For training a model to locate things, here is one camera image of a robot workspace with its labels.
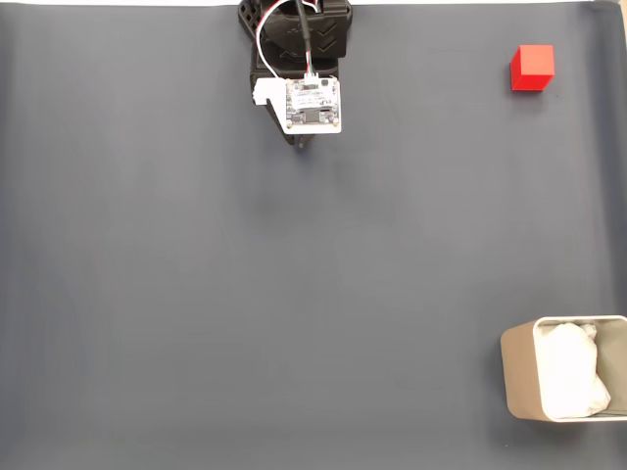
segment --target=white backdrop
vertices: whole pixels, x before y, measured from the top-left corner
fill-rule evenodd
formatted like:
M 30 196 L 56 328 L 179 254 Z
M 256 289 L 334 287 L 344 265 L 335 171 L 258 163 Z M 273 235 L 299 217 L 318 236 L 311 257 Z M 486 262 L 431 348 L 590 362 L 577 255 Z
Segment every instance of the white backdrop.
M 563 0 L 352 0 L 353 5 L 380 4 L 462 4 L 462 3 L 559 3 Z M 210 7 L 237 5 L 239 0 L 0 0 L 2 3 L 35 5 L 127 5 L 160 7 Z

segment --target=cube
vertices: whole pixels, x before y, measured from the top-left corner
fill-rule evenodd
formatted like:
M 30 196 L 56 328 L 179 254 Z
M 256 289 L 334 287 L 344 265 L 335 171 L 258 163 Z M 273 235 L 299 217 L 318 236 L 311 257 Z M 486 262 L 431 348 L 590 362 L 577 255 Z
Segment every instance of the cube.
M 611 395 L 609 408 L 587 418 L 553 418 L 545 412 L 536 338 L 541 326 L 561 323 L 597 327 L 597 372 Z M 507 407 L 520 419 L 564 422 L 627 421 L 627 318 L 619 315 L 544 316 L 501 336 Z
M 518 47 L 510 68 L 512 90 L 543 91 L 555 76 L 553 46 Z

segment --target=table surface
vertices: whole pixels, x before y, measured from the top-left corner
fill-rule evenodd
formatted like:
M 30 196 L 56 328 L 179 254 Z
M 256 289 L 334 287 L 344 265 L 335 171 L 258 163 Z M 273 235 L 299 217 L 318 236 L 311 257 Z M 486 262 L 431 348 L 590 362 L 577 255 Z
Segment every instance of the table surface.
M 235 15 L 0 7 L 2 468 L 624 469 L 626 424 L 513 418 L 499 347 L 626 310 L 618 6 L 360 7 L 305 153 Z

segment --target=white wire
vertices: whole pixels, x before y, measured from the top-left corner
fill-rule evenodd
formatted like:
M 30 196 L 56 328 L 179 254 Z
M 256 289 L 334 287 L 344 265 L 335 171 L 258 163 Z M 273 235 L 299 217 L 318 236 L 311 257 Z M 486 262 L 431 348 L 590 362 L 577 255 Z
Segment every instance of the white wire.
M 312 72 L 312 52 L 311 51 L 305 52 L 305 60 L 307 61 L 306 74 L 309 74 Z
M 259 21 L 259 25 L 257 26 L 257 31 L 255 32 L 255 39 L 256 39 L 256 42 L 257 42 L 257 50 L 259 51 L 259 57 L 262 58 L 262 62 L 264 63 L 264 65 L 267 67 L 267 69 L 269 71 L 272 72 L 272 74 L 276 78 L 279 78 L 279 76 L 276 74 L 274 69 L 267 62 L 267 60 L 265 59 L 265 56 L 264 56 L 264 51 L 262 51 L 262 29 L 264 28 L 265 22 L 267 21 L 269 16 L 272 14 L 272 12 L 274 12 L 274 10 L 276 10 L 278 7 L 280 7 L 284 3 L 291 2 L 291 1 L 292 0 L 277 0 L 270 8 L 267 9 L 265 14 L 262 16 L 262 18 Z M 315 0 L 315 4 L 304 1 L 303 5 L 307 5 L 308 7 L 312 7 L 315 10 L 315 12 L 317 13 L 317 0 Z

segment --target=red cube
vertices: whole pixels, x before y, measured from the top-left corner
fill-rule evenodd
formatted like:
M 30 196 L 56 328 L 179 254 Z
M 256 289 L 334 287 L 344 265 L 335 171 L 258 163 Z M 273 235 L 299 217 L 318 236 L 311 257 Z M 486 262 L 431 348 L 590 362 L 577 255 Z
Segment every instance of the red cube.
M 542 91 L 555 76 L 553 46 L 520 46 L 510 67 L 512 90 Z

